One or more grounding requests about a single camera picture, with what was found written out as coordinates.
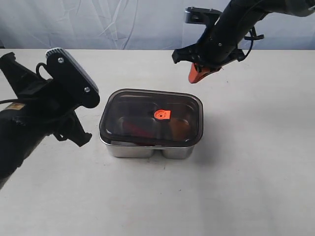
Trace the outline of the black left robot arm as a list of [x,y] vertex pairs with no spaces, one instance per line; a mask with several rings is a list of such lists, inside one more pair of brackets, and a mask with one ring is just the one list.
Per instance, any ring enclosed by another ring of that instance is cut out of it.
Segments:
[[55,78],[44,79],[17,62],[9,52],[0,58],[0,69],[16,94],[1,103],[0,112],[0,185],[3,187],[47,136],[58,141],[71,140],[77,146],[87,144],[86,132],[75,109],[82,103]]

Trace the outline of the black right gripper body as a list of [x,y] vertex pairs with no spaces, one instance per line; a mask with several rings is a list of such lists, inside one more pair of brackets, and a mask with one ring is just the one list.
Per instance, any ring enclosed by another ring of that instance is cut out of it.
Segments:
[[202,67],[219,69],[235,60],[245,59],[238,43],[246,35],[245,27],[213,27],[208,38],[200,38],[195,44],[174,50],[175,64],[181,61],[195,62]]

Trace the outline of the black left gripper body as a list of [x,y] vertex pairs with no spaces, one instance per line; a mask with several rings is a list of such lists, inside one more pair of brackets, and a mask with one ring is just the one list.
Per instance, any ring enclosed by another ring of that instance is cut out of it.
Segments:
[[92,135],[75,110],[93,107],[93,81],[69,52],[46,52],[32,71],[13,52],[0,58],[0,69],[16,98],[0,112],[1,147],[35,147],[45,137],[71,140],[81,147]]

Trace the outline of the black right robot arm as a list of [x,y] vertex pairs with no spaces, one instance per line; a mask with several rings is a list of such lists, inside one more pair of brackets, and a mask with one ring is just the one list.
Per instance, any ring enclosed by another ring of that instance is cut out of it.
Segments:
[[231,0],[224,11],[188,7],[185,22],[204,25],[205,30],[196,43],[174,50],[173,62],[191,62],[189,82],[196,84],[231,62],[245,60],[249,54],[238,44],[264,39],[256,33],[255,24],[267,15],[307,17],[314,11],[313,0]]

